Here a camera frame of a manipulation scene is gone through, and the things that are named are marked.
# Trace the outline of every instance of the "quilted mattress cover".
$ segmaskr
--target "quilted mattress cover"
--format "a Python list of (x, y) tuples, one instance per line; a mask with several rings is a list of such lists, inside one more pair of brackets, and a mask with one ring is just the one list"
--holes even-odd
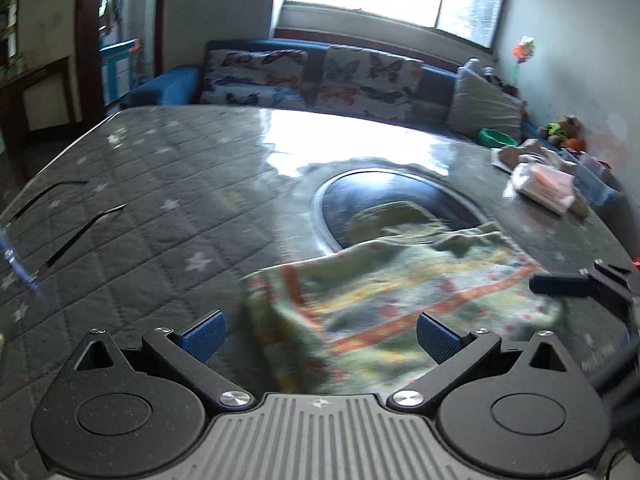
[(260, 396), (275, 390), (239, 308), (239, 279), (280, 263), (272, 222), (277, 172), (265, 162), (260, 114), (238, 108), (136, 108), (113, 116), (45, 168), (4, 212), (4, 224), (63, 180), (7, 229), (33, 272), (96, 214), (104, 217), (59, 260), (35, 303), (0, 264), (0, 468), (45, 471), (31, 415), (91, 328), (138, 346), (158, 326), (178, 328), (218, 308), (228, 335), (209, 365)]

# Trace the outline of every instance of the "sofa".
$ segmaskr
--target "sofa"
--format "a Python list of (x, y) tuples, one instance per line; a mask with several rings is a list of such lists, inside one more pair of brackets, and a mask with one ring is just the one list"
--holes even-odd
[[(403, 108), (401, 115), (393, 114), (380, 114), (383, 117), (368, 116), (365, 107), (360, 106), (358, 108), (358, 102), (361, 102), (365, 97), (361, 90), (358, 90), (353, 95), (354, 101), (356, 101), (357, 113), (352, 113), (345, 106), (341, 106), (342, 102), (340, 98), (334, 98), (329, 100), (328, 97), (335, 94), (338, 89), (331, 81), (327, 80), (328, 63), (327, 57), (334, 56), (338, 60), (344, 60), (348, 65), (354, 60), (351, 57), (360, 54), (365, 54), (371, 57), (373, 54), (378, 54), (380, 59), (381, 69), (379, 72), (384, 72), (384, 58), (390, 56), (383, 52), (376, 52), (367, 49), (359, 49), (352, 47), (341, 47), (341, 51), (337, 50), (337, 46), (327, 43), (316, 43), (313, 41), (298, 41), (298, 40), (225, 40), (225, 41), (209, 41), (205, 47), (205, 59), (202, 65), (189, 65), (179, 66), (172, 70), (169, 70), (162, 75), (156, 77), (152, 81), (132, 90), (127, 96), (123, 98), (120, 103), (120, 108), (131, 108), (137, 106), (148, 105), (187, 105), (198, 104), (201, 102), (201, 98), (207, 95), (207, 88), (203, 88), (203, 81), (206, 76), (206, 70), (209, 67), (211, 51), (223, 51), (223, 50), (237, 50), (237, 51), (249, 51), (249, 52), (268, 52), (273, 50), (298, 50), (306, 53), (306, 62), (300, 83), (298, 85), (298, 91), (302, 96), (303, 103), (301, 106), (274, 106), (270, 104), (259, 104), (261, 106), (270, 107), (286, 107), (293, 109), (305, 109), (314, 112), (325, 112), (332, 114), (340, 114), (347, 116), (366, 117), (372, 120), (388, 124), (398, 124), (401, 126), (411, 127), (417, 130), (428, 131), (435, 134), (441, 134), (445, 136), (460, 138), (463, 140), (469, 140), (466, 137), (454, 134), (446, 127), (446, 119), (449, 113), (449, 107), (451, 105), (454, 86), (456, 83), (456, 74), (441, 70), (433, 66), (423, 64), (416, 60), (409, 60), (404, 58), (407, 64), (407, 70), (414, 72), (414, 78), (408, 80), (404, 78), (402, 74), (398, 74), (399, 78), (395, 81), (400, 85), (397, 89), (390, 91), (389, 86), (384, 87), (382, 92), (381, 86), (376, 86), (369, 82), (367, 85), (361, 85), (362, 80), (358, 78), (366, 77), (364, 73), (354, 74), (356, 81), (354, 83), (366, 86), (369, 89), (369, 95), (377, 96), (376, 94), (384, 93), (379, 97), (379, 100), (383, 102), (392, 98), (389, 94), (398, 92), (404, 92), (410, 96), (410, 99), (403, 99)], [(348, 87), (350, 82), (343, 84), (340, 81), (342, 90)], [(232, 104), (252, 104), (251, 99), (247, 99), (247, 96), (234, 96), (236, 100)]]

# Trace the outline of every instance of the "gray ribbed plate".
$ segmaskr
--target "gray ribbed plate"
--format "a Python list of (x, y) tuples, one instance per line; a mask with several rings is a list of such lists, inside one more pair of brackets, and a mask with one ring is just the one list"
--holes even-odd
[[(157, 480), (485, 480), (457, 462), (416, 415), (372, 395), (268, 395), (222, 415), (200, 447)], [(576, 480), (593, 477), (582, 475)]]

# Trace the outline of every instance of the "star pattern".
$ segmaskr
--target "star pattern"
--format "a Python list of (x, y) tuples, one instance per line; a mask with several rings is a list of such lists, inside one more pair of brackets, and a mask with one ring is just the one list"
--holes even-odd
[(14, 312), (14, 321), (15, 322), (20, 321), (24, 317), (24, 315), (27, 313), (28, 308), (29, 308), (29, 305), (27, 305), (26, 303), (21, 303), (20, 306), (18, 307), (18, 310)]
[(11, 272), (8, 276), (4, 277), (0, 288), (2, 288), (2, 290), (7, 290), (12, 283), (15, 283), (15, 274)]
[(178, 209), (180, 205), (177, 200), (167, 199), (164, 201), (164, 204), (160, 206), (160, 209), (164, 209), (165, 211), (173, 211), (174, 209)]
[(198, 272), (204, 272), (207, 264), (210, 264), (213, 260), (207, 260), (204, 257), (204, 253), (195, 253), (191, 258), (187, 259), (187, 266), (184, 268), (187, 272), (190, 270), (197, 270)]

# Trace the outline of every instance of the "doorway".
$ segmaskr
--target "doorway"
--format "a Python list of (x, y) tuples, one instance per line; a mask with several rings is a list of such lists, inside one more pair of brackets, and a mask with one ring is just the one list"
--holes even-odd
[(107, 115), (154, 76), (156, 0), (100, 0), (98, 34)]
[[(162, 73), (162, 14), (164, 0), (145, 0), (145, 75), (158, 76)], [(100, 57), (100, 10), (102, 0), (76, 0), (76, 70), (82, 106), (82, 128), (91, 129), (101, 122), (106, 114), (104, 87), (102, 84), (102, 60)], [(117, 101), (110, 108), (117, 106)]]

